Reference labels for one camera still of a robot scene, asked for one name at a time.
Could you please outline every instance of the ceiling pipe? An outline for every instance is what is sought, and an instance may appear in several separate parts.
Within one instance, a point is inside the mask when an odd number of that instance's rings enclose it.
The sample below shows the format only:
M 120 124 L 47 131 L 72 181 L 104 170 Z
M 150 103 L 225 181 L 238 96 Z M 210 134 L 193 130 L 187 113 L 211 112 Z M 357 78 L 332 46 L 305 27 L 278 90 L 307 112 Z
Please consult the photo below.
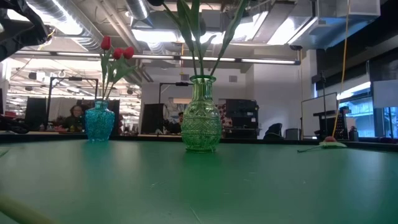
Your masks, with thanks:
M 94 0 L 94 3 L 98 6 L 99 9 L 101 9 L 104 12 L 105 18 L 111 23 L 111 25 L 113 26 L 113 28 L 116 30 L 116 32 L 120 35 L 120 37 L 122 38 L 122 40 L 128 45 L 134 45 L 125 35 L 124 32 L 122 32 L 122 30 L 119 28 L 119 26 L 117 25 L 117 23 L 113 20 L 113 18 L 111 17 L 111 15 L 109 15 L 109 13 L 107 12 L 107 10 L 105 9 L 105 7 L 101 4 L 100 0 Z
M 103 35 L 94 24 L 82 13 L 82 11 L 71 0 L 27 0 L 27 2 L 45 15 L 54 18 L 60 26 L 67 26 L 73 21 L 78 24 L 83 32 L 80 35 L 90 36 L 90 38 L 74 40 L 90 52 L 101 51 L 101 41 Z
M 149 17 L 149 8 L 146 0 L 124 0 L 130 15 L 134 18 L 133 22 L 141 21 L 150 27 L 153 27 Z
M 109 9 L 111 15 L 116 19 L 116 21 L 119 23 L 119 25 L 122 27 L 122 30 L 126 33 L 127 37 L 129 38 L 129 40 L 132 42 L 134 48 L 136 49 L 136 51 L 138 53 L 142 52 L 141 46 L 139 45 L 137 39 L 134 37 L 134 35 L 132 34 L 132 31 L 130 29 L 128 29 L 125 25 L 124 25 L 124 21 L 122 18 L 120 18 L 118 12 L 116 12 L 114 6 L 108 1 L 108 0 L 102 0 L 102 2 L 104 2 L 105 6 Z

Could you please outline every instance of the ceiling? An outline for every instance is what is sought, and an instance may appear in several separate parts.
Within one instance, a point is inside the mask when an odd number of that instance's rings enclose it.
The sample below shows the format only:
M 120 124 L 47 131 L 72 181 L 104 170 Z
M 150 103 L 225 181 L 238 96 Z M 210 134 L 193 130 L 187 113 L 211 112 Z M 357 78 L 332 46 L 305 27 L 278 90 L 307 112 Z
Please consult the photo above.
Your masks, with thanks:
M 28 3 L 32 3 L 38 0 L 27 0 Z M 261 17 L 261 14 L 266 12 L 272 12 L 270 9 L 275 6 L 275 1 L 279 3 L 278 0 L 258 0 L 258 1 L 250 1 L 250 9 L 248 9 L 249 16 L 247 18 L 252 19 L 252 22 L 248 22 L 252 26 L 251 29 L 241 30 L 242 37 L 236 37 L 233 39 L 230 46 L 227 48 L 225 52 L 225 57 L 249 57 L 249 58 L 276 58 L 276 59 L 289 59 L 295 60 L 297 59 L 297 53 L 290 49 L 288 45 L 268 45 L 268 42 L 256 40 L 255 37 L 253 39 L 248 39 L 249 33 L 252 33 L 253 27 L 256 27 L 257 19 Z M 88 24 L 89 32 L 93 34 L 97 34 L 96 38 L 99 39 L 101 36 L 108 35 L 111 37 L 112 46 L 126 48 L 130 45 L 134 45 L 136 51 L 142 50 L 144 53 L 153 53 L 153 49 L 149 47 L 149 45 L 144 41 L 136 41 L 138 37 L 136 37 L 131 29 L 131 15 L 127 8 L 126 0 L 58 0 L 59 4 L 68 7 L 72 3 L 74 3 L 75 12 L 73 15 L 77 17 L 77 21 L 84 21 Z M 226 12 L 227 17 L 231 17 L 231 13 L 236 8 L 237 1 L 217 1 L 217 0 L 206 0 L 201 1 L 201 9 L 219 9 L 223 8 Z M 314 5 L 309 0 L 296 0 L 292 1 L 296 2 L 296 5 L 289 9 L 288 11 L 282 8 L 281 11 L 278 11 L 275 17 L 274 23 L 278 23 L 275 26 L 275 29 L 264 26 L 265 23 L 262 21 L 258 21 L 259 27 L 261 29 L 273 33 L 273 35 L 269 35 L 269 37 L 273 37 L 274 40 L 283 39 L 284 35 L 288 35 L 286 33 L 282 33 L 281 27 L 288 26 L 290 29 L 290 33 L 297 33 L 299 29 L 302 28 L 314 15 L 313 11 L 316 10 Z M 336 2 L 335 0 L 322 0 L 321 3 L 328 4 L 329 2 Z M 176 0 L 166 0 L 166 5 L 168 5 L 171 9 L 175 8 Z M 170 27 L 167 23 L 170 21 L 167 20 L 167 17 L 164 17 L 164 13 L 159 11 L 162 8 L 159 7 L 150 7 L 150 14 L 148 18 L 151 18 L 156 27 Z M 47 20 L 47 16 L 42 16 L 42 19 L 45 23 L 52 24 L 52 20 Z M 46 43 L 43 46 L 37 47 L 28 47 L 24 50 L 46 50 L 46 51 L 55 51 L 55 52 L 87 52 L 87 50 L 82 47 L 81 40 L 85 40 L 87 37 L 87 32 L 83 34 L 83 38 L 81 35 L 68 35 L 63 33 L 61 28 L 58 25 L 58 29 L 56 33 L 54 33 L 52 40 L 49 43 Z M 311 37 L 308 34 L 304 34 L 301 39 L 310 39 Z M 189 55 L 188 49 L 183 44 L 177 44 L 175 42 L 163 42 L 163 51 L 168 54 L 177 54 L 180 55 L 183 53 L 184 55 Z M 217 56 L 221 48 L 221 44 L 211 44 L 206 51 L 205 56 Z M 40 59 L 29 57 L 29 58 L 16 58 L 8 60 L 11 67 L 11 93 L 20 93 L 20 94 L 28 94 L 28 93 L 36 93 L 41 95 L 46 95 L 48 93 L 48 87 L 44 87 L 43 85 L 48 85 L 48 83 L 44 83 L 38 80 L 30 80 L 28 78 L 29 72 L 38 72 L 44 71 L 47 75 L 52 74 L 54 76 L 58 76 L 58 74 L 63 71 L 66 77 L 83 77 L 83 78 L 97 78 L 99 80 L 99 85 L 101 86 L 101 67 L 98 61 L 89 61 L 89 60 L 81 60 L 70 58 L 69 60 L 52 60 L 52 59 Z M 146 60 L 143 63 L 144 67 L 160 67 L 162 69 L 167 68 L 175 68 L 175 67 L 193 67 L 191 61 L 184 62 L 181 64 L 180 62 L 166 62 L 162 60 Z M 205 62 L 205 68 L 212 68 L 214 65 L 213 62 Z M 241 72 L 246 72 L 249 68 L 250 64 L 243 63 L 220 63 L 220 68 L 236 68 L 241 69 Z M 31 85 L 34 87 L 33 91 L 25 91 L 24 85 Z M 93 93 L 93 88 L 90 86 L 92 83 L 83 82 L 79 84 L 84 87 L 88 93 L 84 95 L 90 96 Z M 139 91 L 140 82 L 137 79 L 126 79 L 121 80 L 116 88 L 119 91 L 119 95 L 121 97 L 134 98 L 139 101 L 141 92 Z M 127 88 L 134 88 L 135 90 L 133 95 L 128 95 Z M 65 91 L 65 87 L 58 88 L 53 92 L 53 94 L 57 95 L 71 95 L 71 93 Z

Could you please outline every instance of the tulip stem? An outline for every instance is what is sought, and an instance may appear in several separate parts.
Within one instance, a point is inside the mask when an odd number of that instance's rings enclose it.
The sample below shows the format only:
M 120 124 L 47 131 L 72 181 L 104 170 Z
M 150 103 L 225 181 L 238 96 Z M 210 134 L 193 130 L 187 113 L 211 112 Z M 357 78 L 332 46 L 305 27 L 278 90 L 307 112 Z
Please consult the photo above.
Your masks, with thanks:
M 106 96 L 105 100 L 108 100 L 108 98 L 109 98 L 109 96 L 110 96 L 110 94 L 111 94 L 111 91 L 112 91 L 113 85 L 114 85 L 114 83 L 112 83 L 112 85 L 111 85 L 111 89 L 109 90 L 109 92 L 108 92 L 108 95 Z
M 195 73 L 195 75 L 198 75 L 197 73 L 197 65 L 195 64 L 195 54 L 193 52 L 192 53 L 192 64 L 193 64 L 193 72 Z

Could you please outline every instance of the green felt surface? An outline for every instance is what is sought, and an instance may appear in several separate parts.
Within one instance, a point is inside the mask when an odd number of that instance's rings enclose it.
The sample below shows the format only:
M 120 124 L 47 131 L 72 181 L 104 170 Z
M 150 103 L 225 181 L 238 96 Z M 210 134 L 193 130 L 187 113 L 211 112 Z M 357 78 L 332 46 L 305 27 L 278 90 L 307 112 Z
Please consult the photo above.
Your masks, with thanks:
M 60 223 L 398 223 L 398 154 L 85 140 L 1 145 L 0 194 Z M 14 223 L 0 214 L 0 223 Z

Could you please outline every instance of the red tulip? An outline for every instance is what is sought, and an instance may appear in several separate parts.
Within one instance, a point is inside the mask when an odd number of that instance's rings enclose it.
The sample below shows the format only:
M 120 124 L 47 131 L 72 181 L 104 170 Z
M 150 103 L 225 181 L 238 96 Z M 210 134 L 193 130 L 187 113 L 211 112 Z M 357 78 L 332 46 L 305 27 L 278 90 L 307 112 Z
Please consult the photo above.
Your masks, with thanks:
M 101 48 L 104 50 L 109 50 L 111 48 L 111 38 L 108 36 L 104 36 L 102 39 Z
M 134 48 L 128 47 L 126 50 L 123 52 L 123 56 L 125 59 L 130 59 L 134 55 Z
M 113 52 L 113 58 L 115 58 L 116 60 L 119 60 L 122 57 L 122 54 L 123 54 L 123 49 L 118 47 Z

